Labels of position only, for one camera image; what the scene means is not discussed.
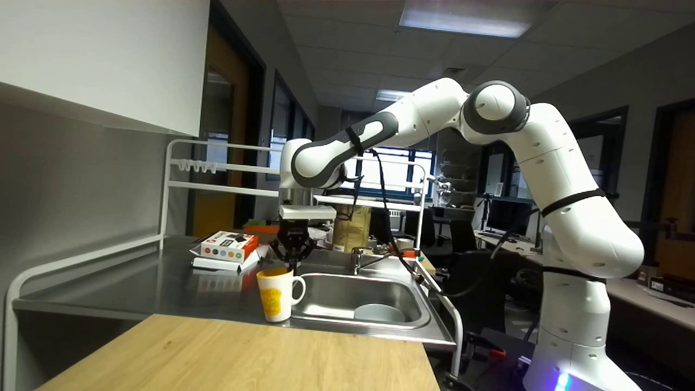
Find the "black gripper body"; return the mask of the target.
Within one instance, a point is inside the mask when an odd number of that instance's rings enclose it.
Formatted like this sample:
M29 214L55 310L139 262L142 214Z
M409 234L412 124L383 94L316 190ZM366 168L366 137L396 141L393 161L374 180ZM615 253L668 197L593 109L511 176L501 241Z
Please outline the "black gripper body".
M313 246L307 219L283 219L279 241L284 250L307 250Z

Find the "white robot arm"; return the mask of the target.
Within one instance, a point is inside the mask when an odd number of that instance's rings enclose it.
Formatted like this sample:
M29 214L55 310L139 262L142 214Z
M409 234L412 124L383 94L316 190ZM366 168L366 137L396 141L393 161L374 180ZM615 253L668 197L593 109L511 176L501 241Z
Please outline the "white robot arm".
M542 214L543 298L523 389L642 391L606 355L606 285L640 270L644 241L595 182L560 110L529 101L504 80L467 92L440 79L326 141L287 141L281 219L320 218L324 211L308 193L330 186L345 161L377 146L413 146L446 128L473 146L506 144Z

